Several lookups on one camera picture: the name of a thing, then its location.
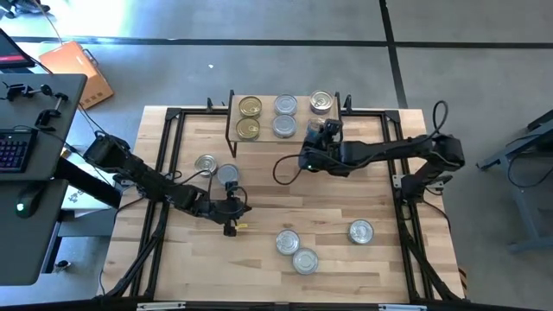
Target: gold can lid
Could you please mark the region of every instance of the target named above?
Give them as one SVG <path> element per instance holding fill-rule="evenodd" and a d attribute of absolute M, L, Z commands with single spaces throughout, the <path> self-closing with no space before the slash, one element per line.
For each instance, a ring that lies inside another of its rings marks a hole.
<path fill-rule="evenodd" d="M 256 119 L 245 117 L 236 124 L 236 132 L 240 139 L 255 139 L 259 135 L 259 122 Z"/>
<path fill-rule="evenodd" d="M 240 113 L 245 117 L 253 117 L 261 112 L 261 100 L 254 96 L 242 98 L 238 104 Z"/>

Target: wooden table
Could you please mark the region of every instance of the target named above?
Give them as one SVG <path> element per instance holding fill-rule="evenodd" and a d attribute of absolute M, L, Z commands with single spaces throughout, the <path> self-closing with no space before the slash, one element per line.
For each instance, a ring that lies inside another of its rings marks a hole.
<path fill-rule="evenodd" d="M 165 106 L 147 106 L 138 131 L 135 154 L 154 167 L 162 134 Z M 400 110 L 405 136 L 426 133 L 420 110 Z M 346 140 L 382 141 L 379 121 L 371 117 L 344 117 Z M 225 141 L 223 116 L 187 116 L 178 169 L 194 172 L 202 154 L 214 155 L 219 165 L 235 163 L 240 185 L 249 194 L 248 212 L 239 223 L 236 238 L 224 237 L 222 226 L 171 209 L 157 281 L 157 300 L 183 301 L 296 301 L 296 302 L 407 302 L 404 266 L 399 248 L 391 185 L 385 162 L 375 162 L 349 178 L 327 173 L 302 172 L 290 186 L 279 186 L 271 177 L 277 159 L 299 151 L 298 143 L 241 143 L 233 159 Z M 173 142 L 176 123 L 169 141 Z M 165 169 L 172 143 L 169 144 Z M 411 171 L 422 164 L 410 159 Z M 297 170 L 295 159 L 277 170 L 281 180 Z M 193 182 L 207 187 L 207 179 Z M 222 198 L 223 187 L 214 180 L 213 197 Z M 129 192 L 122 204 L 134 200 Z M 442 208 L 442 200 L 426 199 Z M 107 289 L 129 268 L 137 255 L 146 202 L 118 215 L 104 267 Z M 419 205 L 427 257 L 442 280 L 459 296 L 462 287 L 446 220 L 431 207 Z M 348 226 L 367 219 L 375 235 L 369 245 L 353 245 Z M 310 276 L 294 272 L 291 258 L 277 253 L 276 236 L 284 228 L 299 233 L 302 245 L 318 254 L 319 269 Z M 417 288 L 423 293 L 415 259 Z M 149 262 L 143 274 L 145 288 Z"/>

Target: wooden shelf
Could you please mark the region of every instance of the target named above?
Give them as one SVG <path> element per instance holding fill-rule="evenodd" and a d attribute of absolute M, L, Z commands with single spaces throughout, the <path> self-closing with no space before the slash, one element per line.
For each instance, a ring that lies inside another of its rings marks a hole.
<path fill-rule="evenodd" d="M 259 131 L 259 137 L 257 140 L 243 141 L 238 136 L 236 131 L 236 123 L 242 119 L 238 104 L 240 100 L 247 96 L 255 96 L 261 100 L 262 110 L 261 116 L 257 119 L 261 130 Z M 297 131 L 290 138 L 280 138 L 273 133 L 273 119 L 277 116 L 275 113 L 275 98 L 277 96 L 258 96 L 258 95 L 234 95 L 232 96 L 232 103 L 229 107 L 231 116 L 229 118 L 228 139 L 233 143 L 245 142 L 245 143 L 302 143 L 305 138 L 305 133 L 308 126 L 308 121 L 312 117 L 321 117 L 323 119 L 339 118 L 339 107 L 336 97 L 334 97 L 333 106 L 331 110 L 324 115 L 314 114 L 310 109 L 309 96 L 296 96 L 297 100 L 297 113 L 294 115 L 294 119 L 297 123 Z"/>

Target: black desk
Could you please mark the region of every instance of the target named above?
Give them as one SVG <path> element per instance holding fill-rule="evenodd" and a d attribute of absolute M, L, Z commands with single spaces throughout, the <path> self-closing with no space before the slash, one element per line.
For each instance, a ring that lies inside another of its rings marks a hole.
<path fill-rule="evenodd" d="M 62 140 L 67 138 L 86 83 L 84 74 L 0 74 L 0 81 L 8 85 L 24 83 L 34 89 L 47 84 L 54 93 L 65 93 L 69 100 L 61 104 L 60 118 L 51 123 L 56 131 L 51 133 Z M 55 103 L 56 98 L 43 94 L 33 98 L 18 97 L 13 102 L 0 101 L 0 128 L 33 127 L 38 114 L 53 109 Z M 25 173 L 0 175 L 0 251 L 3 253 L 0 256 L 0 286 L 36 282 L 53 230 L 58 227 L 56 222 L 68 184 L 111 206 L 119 205 L 120 194 L 112 186 L 60 158 L 62 147 L 62 141 L 39 132 Z M 17 195 L 29 181 L 45 181 L 47 187 L 37 212 L 28 219 L 20 219 L 15 212 Z"/>

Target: computer mouse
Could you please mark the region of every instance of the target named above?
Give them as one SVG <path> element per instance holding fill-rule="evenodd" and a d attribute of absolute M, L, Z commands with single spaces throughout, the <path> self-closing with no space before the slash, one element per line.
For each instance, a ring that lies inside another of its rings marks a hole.
<path fill-rule="evenodd" d="M 23 219 L 33 216 L 38 209 L 45 187 L 45 181 L 33 181 L 19 193 L 16 203 L 17 216 Z"/>

